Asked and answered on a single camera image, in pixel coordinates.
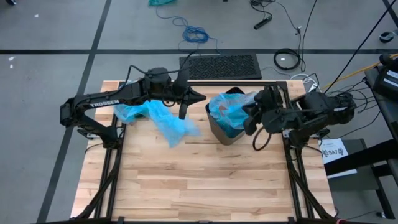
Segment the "wooden table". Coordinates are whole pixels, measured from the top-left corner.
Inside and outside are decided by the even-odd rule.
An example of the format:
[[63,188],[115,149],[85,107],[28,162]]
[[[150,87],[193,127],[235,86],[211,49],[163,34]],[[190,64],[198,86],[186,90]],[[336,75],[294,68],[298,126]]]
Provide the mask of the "wooden table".
[[[301,80],[288,80],[287,84],[290,98],[305,93]],[[118,86],[119,81],[104,81],[101,91],[115,90]],[[261,84],[239,87],[245,93],[262,89]],[[201,129],[202,136],[185,136],[175,148],[169,148],[163,135],[147,118],[127,125],[114,220],[124,216],[126,220],[286,221],[287,217],[295,216],[281,135],[272,135],[269,145],[256,152],[251,146],[253,136],[243,136],[231,146],[224,146],[210,131],[205,105],[230,88],[193,86],[208,97],[189,106],[187,113]],[[178,106],[171,110],[178,114]],[[95,120],[103,125],[110,125],[112,117],[112,106],[96,110]],[[258,146],[267,135],[262,132]],[[92,140],[88,146],[99,142],[99,139]],[[309,145],[318,148],[316,141]],[[104,155],[101,146],[87,152],[72,217],[82,212],[96,193]],[[320,153],[304,149],[302,157],[310,190],[326,211],[334,215]],[[299,195],[305,216],[301,191]],[[105,195],[103,213],[107,201]]]

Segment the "blue cable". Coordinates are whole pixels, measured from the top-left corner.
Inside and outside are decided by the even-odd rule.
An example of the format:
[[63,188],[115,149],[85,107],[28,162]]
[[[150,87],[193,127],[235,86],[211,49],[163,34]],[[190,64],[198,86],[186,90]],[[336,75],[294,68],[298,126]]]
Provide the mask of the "blue cable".
[[218,50],[218,39],[217,38],[212,38],[210,37],[205,29],[203,27],[194,27],[194,26],[190,26],[188,24],[188,21],[186,20],[186,18],[181,17],[181,16],[170,16],[170,17],[162,17],[159,15],[159,13],[157,12],[157,9],[159,7],[156,7],[156,16],[161,18],[161,19],[173,19],[172,23],[175,26],[183,26],[185,27],[184,32],[182,33],[182,39],[183,41],[181,41],[180,43],[178,43],[178,49],[180,49],[180,44],[182,42],[188,42],[188,43],[197,43],[197,49],[199,49],[199,45],[200,44],[204,44],[207,43],[209,39],[211,40],[215,40],[216,41],[216,51],[220,54],[220,51]]

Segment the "black metal frame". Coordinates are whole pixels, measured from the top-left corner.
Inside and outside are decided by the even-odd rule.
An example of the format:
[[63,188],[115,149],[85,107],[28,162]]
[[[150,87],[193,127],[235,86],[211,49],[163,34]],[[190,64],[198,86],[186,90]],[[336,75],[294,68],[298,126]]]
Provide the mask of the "black metal frame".
[[[231,86],[231,85],[239,85],[239,86],[258,86],[263,84],[278,84],[284,92],[284,100],[288,102],[289,92],[287,91],[287,82],[285,81],[265,81],[265,80],[256,80],[255,82],[242,82],[242,81],[200,81],[200,82],[188,82],[191,86]],[[117,118],[113,115],[112,119],[112,127],[116,128]],[[178,221],[178,222],[152,222],[152,221],[124,221],[124,217],[119,217],[118,221],[112,221],[112,211],[114,205],[114,198],[116,195],[116,186],[118,183],[118,175],[120,169],[120,162],[121,162],[121,154],[123,149],[124,143],[124,136],[126,131],[126,125],[122,125],[123,135],[121,136],[121,144],[117,149],[107,149],[105,158],[104,158],[104,166],[103,172],[101,175],[100,180],[100,188],[97,191],[97,194],[94,196],[93,200],[89,203],[88,207],[86,207],[85,211],[81,213],[76,218],[72,218],[67,221],[60,221],[60,222],[50,222],[51,224],[335,224],[336,219],[333,218],[331,215],[327,214],[322,206],[317,202],[316,198],[312,195],[312,193],[307,188],[307,178],[305,175],[305,168],[302,160],[301,149],[296,148],[296,157],[297,157],[297,167],[299,169],[299,173],[295,170],[293,165],[292,156],[290,154],[292,147],[290,146],[289,139],[282,136],[282,141],[285,150],[285,157],[287,163],[287,170],[289,172],[289,181],[290,181],[290,188],[292,192],[293,204],[295,208],[296,214],[296,221],[293,217],[288,217],[288,220],[285,222],[212,222],[212,221]],[[111,172],[108,174],[110,162],[111,162],[111,155],[113,151],[116,150],[116,157],[113,168]],[[111,185],[111,191],[109,194],[108,199],[108,206],[106,211],[106,216],[101,218],[101,208],[103,205],[103,195],[106,189]],[[297,191],[297,185],[302,189],[302,192],[305,196],[305,206],[307,208],[308,218],[303,218],[299,200],[299,193]],[[92,211],[95,208],[94,218],[89,218]],[[313,210],[315,209],[319,214],[321,219],[315,219]],[[360,223],[360,222],[348,222],[342,220],[340,222],[343,223],[350,223],[350,224],[368,224],[368,223]]]

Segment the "blue plastic bag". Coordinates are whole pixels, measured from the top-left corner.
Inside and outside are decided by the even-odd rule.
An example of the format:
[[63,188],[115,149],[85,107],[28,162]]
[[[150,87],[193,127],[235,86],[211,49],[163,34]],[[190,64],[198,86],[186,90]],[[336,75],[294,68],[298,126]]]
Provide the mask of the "blue plastic bag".
[[162,6],[175,0],[149,0],[149,6]]
[[134,122],[139,114],[150,118],[168,140],[170,147],[176,146],[184,135],[200,135],[200,130],[192,120],[181,120],[174,116],[159,100],[146,101],[138,106],[115,105],[114,113],[125,124]]
[[209,102],[210,115],[224,131],[229,130],[230,127],[243,129],[243,121],[249,116],[243,111],[242,106],[253,103],[256,94],[256,92],[220,93]]

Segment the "black rubber mat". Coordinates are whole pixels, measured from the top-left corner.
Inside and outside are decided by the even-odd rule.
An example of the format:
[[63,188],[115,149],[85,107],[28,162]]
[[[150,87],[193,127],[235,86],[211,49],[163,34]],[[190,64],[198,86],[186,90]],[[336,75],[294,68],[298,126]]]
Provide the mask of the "black rubber mat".
[[[180,57],[180,65],[185,57]],[[192,65],[183,73],[189,73],[191,80],[261,79],[261,71],[256,54],[192,56],[187,65]]]

